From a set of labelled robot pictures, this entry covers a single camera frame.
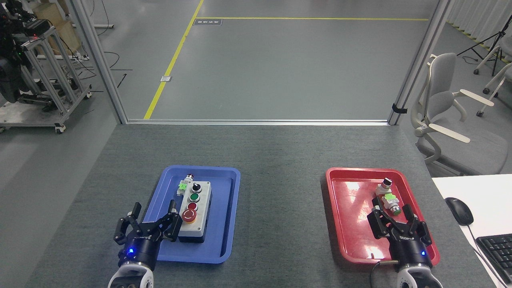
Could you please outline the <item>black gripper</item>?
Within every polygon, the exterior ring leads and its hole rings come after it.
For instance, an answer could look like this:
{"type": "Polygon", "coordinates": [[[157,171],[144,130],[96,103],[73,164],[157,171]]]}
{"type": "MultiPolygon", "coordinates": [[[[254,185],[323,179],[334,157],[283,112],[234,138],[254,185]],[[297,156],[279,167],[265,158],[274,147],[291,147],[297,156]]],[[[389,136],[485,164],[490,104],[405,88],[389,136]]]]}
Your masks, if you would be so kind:
{"type": "Polygon", "coordinates": [[[154,222],[143,223],[141,228],[137,221],[141,209],[142,205],[136,202],[132,211],[117,222],[114,241],[123,246],[118,253],[118,266],[141,263],[154,271],[161,242],[165,239],[175,242],[183,220],[176,209],[176,201],[171,200],[165,215],[154,222]]]}
{"type": "Polygon", "coordinates": [[[411,266],[432,268],[432,261],[426,248],[432,245],[433,241],[426,222],[420,221],[411,205],[406,204],[402,207],[407,222],[402,224],[400,229],[398,222],[383,210],[378,196],[372,199],[372,204],[372,212],[367,215],[370,228],[375,239],[390,238],[390,255],[392,260],[398,261],[394,268],[403,269],[411,266]]]}

